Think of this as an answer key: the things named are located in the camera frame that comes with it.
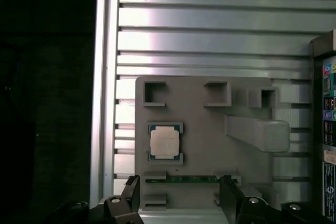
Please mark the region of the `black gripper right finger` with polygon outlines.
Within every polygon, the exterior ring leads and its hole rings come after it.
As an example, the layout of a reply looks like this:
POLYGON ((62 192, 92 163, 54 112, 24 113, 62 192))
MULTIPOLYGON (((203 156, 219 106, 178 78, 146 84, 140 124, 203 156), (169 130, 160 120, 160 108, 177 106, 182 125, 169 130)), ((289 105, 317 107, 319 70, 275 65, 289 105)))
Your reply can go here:
POLYGON ((230 175, 219 180, 219 205, 229 223, 333 223, 303 203, 289 202, 278 210, 260 197, 247 197, 230 175))

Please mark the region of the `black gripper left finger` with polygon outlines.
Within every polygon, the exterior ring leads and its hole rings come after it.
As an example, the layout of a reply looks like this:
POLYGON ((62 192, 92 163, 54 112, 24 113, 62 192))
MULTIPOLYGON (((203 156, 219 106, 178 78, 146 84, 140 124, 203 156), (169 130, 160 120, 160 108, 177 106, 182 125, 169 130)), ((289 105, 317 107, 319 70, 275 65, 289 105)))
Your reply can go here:
POLYGON ((121 195, 113 195, 90 208, 85 201, 62 204, 44 223, 142 223, 140 208, 140 176, 130 176, 121 195))

